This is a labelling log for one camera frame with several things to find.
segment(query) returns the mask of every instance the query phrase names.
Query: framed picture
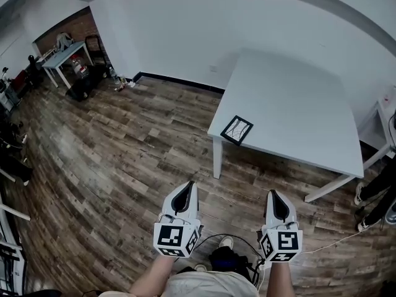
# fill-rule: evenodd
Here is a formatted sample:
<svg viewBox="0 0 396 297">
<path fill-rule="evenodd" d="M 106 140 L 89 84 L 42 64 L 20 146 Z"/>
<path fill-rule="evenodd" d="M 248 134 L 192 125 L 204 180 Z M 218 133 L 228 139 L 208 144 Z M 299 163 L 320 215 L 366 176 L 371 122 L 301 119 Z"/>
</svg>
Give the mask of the framed picture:
<svg viewBox="0 0 396 297">
<path fill-rule="evenodd" d="M 252 127 L 253 124 L 250 122 L 235 116 L 220 135 L 239 146 Z"/>
</svg>

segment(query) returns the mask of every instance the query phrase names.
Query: forearm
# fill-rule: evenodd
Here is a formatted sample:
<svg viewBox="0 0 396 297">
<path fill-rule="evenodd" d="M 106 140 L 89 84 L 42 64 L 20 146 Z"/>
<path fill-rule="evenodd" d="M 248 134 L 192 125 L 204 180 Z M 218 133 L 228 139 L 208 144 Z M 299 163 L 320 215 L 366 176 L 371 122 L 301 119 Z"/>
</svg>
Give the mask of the forearm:
<svg viewBox="0 0 396 297">
<path fill-rule="evenodd" d="M 132 285 L 131 294 L 137 297 L 160 296 L 165 289 L 174 261 L 174 257 L 158 256 Z"/>
<path fill-rule="evenodd" d="M 288 263 L 273 263 L 267 297 L 295 297 Z"/>
</svg>

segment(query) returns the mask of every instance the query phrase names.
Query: black picture frame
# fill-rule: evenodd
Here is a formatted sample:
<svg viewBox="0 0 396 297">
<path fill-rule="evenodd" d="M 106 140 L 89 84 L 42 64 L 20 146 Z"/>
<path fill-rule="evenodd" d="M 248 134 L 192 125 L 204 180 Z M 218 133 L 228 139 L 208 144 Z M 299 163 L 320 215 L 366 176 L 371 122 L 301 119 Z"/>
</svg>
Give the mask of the black picture frame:
<svg viewBox="0 0 396 297">
<path fill-rule="evenodd" d="M 239 141 L 237 141 L 237 140 L 235 140 L 234 138 L 232 138 L 232 137 L 226 135 L 226 133 L 225 133 L 225 132 L 228 130 L 228 128 L 234 123 L 234 121 L 235 121 L 236 119 L 238 119 L 238 120 L 240 120 L 240 121 L 246 123 L 246 124 L 249 126 L 248 129 L 246 130 L 246 132 L 243 134 L 243 136 L 241 137 L 241 139 L 240 139 Z M 252 127 L 253 127 L 253 124 L 252 124 L 252 123 L 246 121 L 245 119 L 241 118 L 240 116 L 235 116 L 235 117 L 233 117 L 233 119 L 231 120 L 231 122 L 228 123 L 228 125 L 224 128 L 224 130 L 222 131 L 222 133 L 220 133 L 220 135 L 221 135 L 222 137 L 224 137 L 226 140 L 229 140 L 230 142 L 234 143 L 235 145 L 240 146 L 241 143 L 242 143 L 242 141 L 244 140 L 244 138 L 247 136 L 247 134 L 249 133 L 249 131 L 252 129 Z"/>
</svg>

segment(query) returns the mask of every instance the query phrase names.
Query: white sneaker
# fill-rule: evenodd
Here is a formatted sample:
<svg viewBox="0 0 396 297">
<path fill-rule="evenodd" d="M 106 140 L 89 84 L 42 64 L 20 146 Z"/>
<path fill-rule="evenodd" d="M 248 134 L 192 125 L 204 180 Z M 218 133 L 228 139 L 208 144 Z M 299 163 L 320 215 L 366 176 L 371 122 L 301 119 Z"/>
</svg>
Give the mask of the white sneaker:
<svg viewBox="0 0 396 297">
<path fill-rule="evenodd" d="M 206 268 L 206 266 L 203 265 L 203 264 L 197 264 L 197 265 L 194 267 L 194 270 L 196 270 L 197 272 L 207 272 L 207 271 L 208 271 L 207 268 Z"/>
<path fill-rule="evenodd" d="M 367 217 L 367 216 L 365 216 L 365 217 L 358 223 L 358 225 L 357 225 L 358 231 L 359 231 L 359 232 L 362 232 L 362 231 L 368 229 L 370 226 L 375 225 L 376 223 L 380 222 L 380 220 L 381 220 L 381 219 L 378 220 L 376 223 L 374 223 L 374 224 L 372 224 L 372 225 L 367 225 L 367 224 L 366 224 L 366 217 Z"/>
<path fill-rule="evenodd" d="M 234 247 L 234 239 L 231 236 L 225 236 L 218 245 L 218 247 L 222 246 L 228 246 L 232 250 Z"/>
<path fill-rule="evenodd" d="M 353 200 L 353 202 L 355 203 L 355 205 L 359 205 L 363 202 L 363 200 L 360 198 L 360 194 L 361 194 L 361 189 L 364 187 L 364 183 L 360 182 L 355 189 L 355 199 Z"/>
</svg>

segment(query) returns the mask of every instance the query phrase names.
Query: brick wall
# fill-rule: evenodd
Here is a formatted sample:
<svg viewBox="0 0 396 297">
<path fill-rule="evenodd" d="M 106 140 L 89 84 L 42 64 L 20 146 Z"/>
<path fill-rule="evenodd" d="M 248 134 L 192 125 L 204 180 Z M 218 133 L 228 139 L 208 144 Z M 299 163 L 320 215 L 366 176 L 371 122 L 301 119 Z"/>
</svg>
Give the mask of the brick wall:
<svg viewBox="0 0 396 297">
<path fill-rule="evenodd" d="M 89 7 L 86 7 L 85 9 L 72 14 L 70 17 L 50 28 L 47 32 L 35 40 L 40 53 L 45 54 L 48 50 L 53 48 L 56 44 L 56 36 L 62 32 L 69 34 L 74 39 L 74 41 L 84 41 L 85 37 L 88 35 L 98 35 L 100 38 L 91 10 Z M 101 39 L 100 44 L 105 54 L 106 61 L 109 64 L 110 60 L 106 54 L 105 46 L 103 45 Z M 89 41 L 88 46 L 94 51 L 99 50 L 96 42 Z"/>
</svg>

